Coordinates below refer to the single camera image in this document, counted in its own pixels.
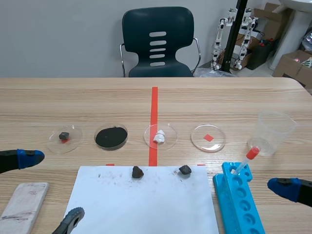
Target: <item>transparent dish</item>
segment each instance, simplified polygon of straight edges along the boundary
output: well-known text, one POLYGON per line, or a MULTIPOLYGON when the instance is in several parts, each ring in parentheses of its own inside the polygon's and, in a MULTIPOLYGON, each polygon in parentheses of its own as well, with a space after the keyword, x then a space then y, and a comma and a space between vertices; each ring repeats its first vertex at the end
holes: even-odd
POLYGON ((48 140, 48 148, 57 154, 64 154, 77 148, 82 143, 82 131, 74 125, 66 125, 52 132, 48 140))
POLYGON ((144 132, 145 143, 154 149, 166 150, 173 147, 177 141, 177 132, 169 123, 159 123, 150 125, 144 132), (154 137, 156 133, 162 130, 164 132, 165 142, 156 143, 154 137))
POLYGON ((191 133, 191 140, 194 146, 206 152, 220 151, 226 142, 224 132, 210 124, 197 126, 191 133))

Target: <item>pipette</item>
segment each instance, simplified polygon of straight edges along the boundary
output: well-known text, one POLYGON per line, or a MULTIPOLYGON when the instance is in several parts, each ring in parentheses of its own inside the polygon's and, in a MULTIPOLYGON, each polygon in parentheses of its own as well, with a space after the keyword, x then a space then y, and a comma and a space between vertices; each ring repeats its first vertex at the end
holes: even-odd
POLYGON ((254 157, 258 155, 260 152, 258 147, 253 147, 249 152, 246 154, 246 159, 238 166, 238 168, 233 172, 233 175, 237 175, 248 163, 250 160, 253 160, 254 157))

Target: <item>wooden table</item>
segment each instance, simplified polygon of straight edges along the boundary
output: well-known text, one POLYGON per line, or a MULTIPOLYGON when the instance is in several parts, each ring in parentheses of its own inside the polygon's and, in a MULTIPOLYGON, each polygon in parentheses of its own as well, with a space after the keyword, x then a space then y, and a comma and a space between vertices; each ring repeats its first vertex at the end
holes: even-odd
MULTIPOLYGON (((49 182, 32 233, 51 234, 63 218, 79 166, 148 165, 143 133, 150 122, 152 86, 159 87, 158 122, 171 123, 178 131, 177 144, 158 152, 158 165, 207 165, 221 234, 212 176, 222 172, 224 161, 240 161, 246 155, 258 113, 279 110, 295 121, 312 122, 312 97, 289 78, 2 78, 0 149, 39 149, 46 158, 35 167, 0 175, 0 212, 18 184, 49 182), (94 132, 104 123, 127 127, 124 147, 107 152, 96 146, 94 132), (201 123, 223 129, 227 138, 223 150, 205 153, 192 144, 190 133, 201 123), (47 139, 65 124, 82 129, 83 143, 57 155, 47 148, 47 139)), ((282 199, 267 188, 272 177, 312 180, 311 142, 312 127, 299 127, 274 156, 259 156, 250 164, 250 188, 268 234, 312 232, 312 208, 282 199)))

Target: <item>measuring cup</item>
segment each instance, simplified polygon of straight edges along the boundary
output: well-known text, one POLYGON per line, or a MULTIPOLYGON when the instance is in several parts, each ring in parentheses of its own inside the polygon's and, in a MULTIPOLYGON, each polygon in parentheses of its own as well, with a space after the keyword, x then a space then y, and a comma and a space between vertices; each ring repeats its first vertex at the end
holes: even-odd
POLYGON ((262 111, 247 144, 250 148, 258 147, 260 155, 271 156, 296 125, 295 121, 282 112, 262 111))

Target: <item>small dark rock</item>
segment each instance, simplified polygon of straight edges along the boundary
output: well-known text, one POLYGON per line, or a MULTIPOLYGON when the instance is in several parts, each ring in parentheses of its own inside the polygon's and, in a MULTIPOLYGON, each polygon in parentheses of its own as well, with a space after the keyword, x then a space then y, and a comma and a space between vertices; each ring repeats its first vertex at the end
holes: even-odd
POLYGON ((190 167, 188 165, 184 165, 184 166, 180 167, 179 170, 184 175, 188 175, 188 174, 192 173, 192 170, 190 169, 190 167))
POLYGON ((69 138, 69 133, 67 133, 67 132, 62 132, 58 137, 59 137, 60 140, 68 140, 68 138, 69 138))
POLYGON ((143 171, 139 167, 134 166, 132 169, 132 178, 140 179, 142 176, 144 176, 143 171))

